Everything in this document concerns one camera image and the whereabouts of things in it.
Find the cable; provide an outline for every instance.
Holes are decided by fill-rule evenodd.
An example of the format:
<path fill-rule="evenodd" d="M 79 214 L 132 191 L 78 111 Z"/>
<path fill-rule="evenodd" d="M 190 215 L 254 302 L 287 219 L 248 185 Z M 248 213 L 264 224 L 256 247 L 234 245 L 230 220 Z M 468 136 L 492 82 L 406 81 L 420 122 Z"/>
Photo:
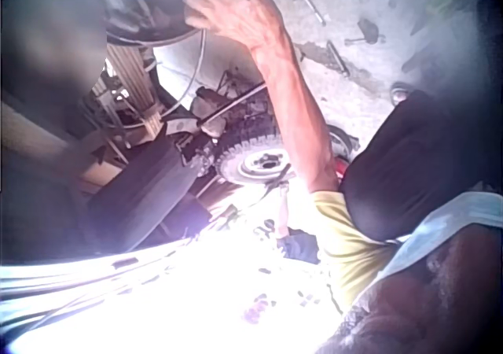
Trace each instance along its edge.
<path fill-rule="evenodd" d="M 163 112 L 161 114 L 161 117 L 167 116 L 171 114 L 173 111 L 175 111 L 181 104 L 182 100 L 185 98 L 185 96 L 189 93 L 190 88 L 192 87 L 192 84 L 194 83 L 194 80 L 196 79 L 197 74 L 200 71 L 201 64 L 203 63 L 203 57 L 204 57 L 204 48 L 206 47 L 206 30 L 201 30 L 201 42 L 200 42 L 200 48 L 199 48 L 199 59 L 197 59 L 197 64 L 196 68 L 194 69 L 194 73 L 192 75 L 192 78 L 189 81 L 189 85 L 187 85 L 187 88 L 185 89 L 185 92 L 183 92 L 182 96 L 178 99 L 177 103 L 174 104 L 168 111 Z"/>

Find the spare tire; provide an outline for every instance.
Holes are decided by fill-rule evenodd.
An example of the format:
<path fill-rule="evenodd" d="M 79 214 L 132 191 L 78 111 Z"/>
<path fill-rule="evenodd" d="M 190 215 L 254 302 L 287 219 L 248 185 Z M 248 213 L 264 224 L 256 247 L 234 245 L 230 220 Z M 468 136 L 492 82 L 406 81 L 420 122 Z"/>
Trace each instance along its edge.
<path fill-rule="evenodd" d="M 338 127 L 329 129 L 334 155 L 347 160 L 351 140 Z M 267 113 L 242 120 L 227 130 L 218 141 L 215 158 L 221 177 L 240 185 L 267 183 L 290 162 L 276 121 Z M 285 178 L 293 175 L 290 171 Z"/>

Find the white cloth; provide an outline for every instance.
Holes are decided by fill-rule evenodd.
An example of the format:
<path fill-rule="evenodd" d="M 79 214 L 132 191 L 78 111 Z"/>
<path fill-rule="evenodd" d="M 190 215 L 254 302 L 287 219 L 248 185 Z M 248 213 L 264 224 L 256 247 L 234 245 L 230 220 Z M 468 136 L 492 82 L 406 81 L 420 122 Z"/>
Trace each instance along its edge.
<path fill-rule="evenodd" d="M 437 208 L 416 228 L 367 289 L 381 279 L 405 270 L 425 258 L 472 223 L 503 229 L 503 197 L 498 194 L 471 191 Z"/>

